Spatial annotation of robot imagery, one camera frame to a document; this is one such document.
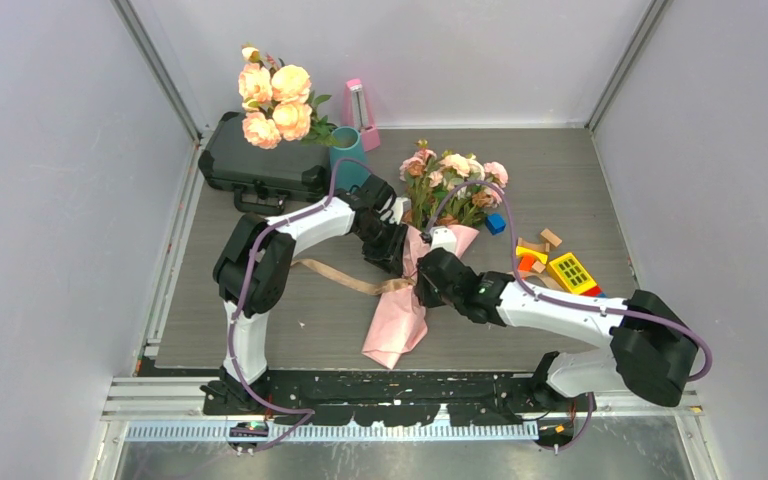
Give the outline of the tan ribbon bow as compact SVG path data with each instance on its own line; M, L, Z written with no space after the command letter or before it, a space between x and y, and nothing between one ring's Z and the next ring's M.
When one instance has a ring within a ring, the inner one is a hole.
M295 259L292 261L291 266L304 266L305 268L336 284L370 296L380 296L385 293L398 291L416 285L416 282L409 278L397 278L389 279L380 283L369 283L352 277L340 270L337 270L325 263L314 259Z

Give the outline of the pink flower bouquet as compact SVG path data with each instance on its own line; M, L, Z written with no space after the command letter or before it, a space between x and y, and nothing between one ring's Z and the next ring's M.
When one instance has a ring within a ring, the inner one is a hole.
M416 296L417 263L431 250L422 235L448 229L453 233L454 253L462 257L478 236L478 227L502 204L501 194L509 183L501 163L482 163L474 154L451 150L438 154L425 139L417 142L415 153L402 162L399 173L410 203L400 220L408 228L397 261L403 272L375 290L379 301L362 347L365 356L387 369L394 368L428 331L427 308Z

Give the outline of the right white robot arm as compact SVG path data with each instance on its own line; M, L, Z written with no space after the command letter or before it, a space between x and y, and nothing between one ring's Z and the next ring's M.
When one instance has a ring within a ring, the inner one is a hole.
M526 390L544 410L591 392L627 390L662 407L680 403L701 343L656 295L577 296L519 281L512 274L477 273L441 248L417 264L419 303L452 307L477 324L532 328L591 345L578 354L545 354Z

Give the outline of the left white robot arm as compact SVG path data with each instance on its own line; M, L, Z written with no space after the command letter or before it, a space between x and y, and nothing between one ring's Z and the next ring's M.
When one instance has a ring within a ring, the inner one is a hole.
M407 226L395 190L371 175L350 190L339 189L296 212L238 221L213 269L227 312L223 368L234 379L228 400L240 412L258 412L267 389L265 342L270 311L281 299L296 255L329 239L353 234L364 260L400 277Z

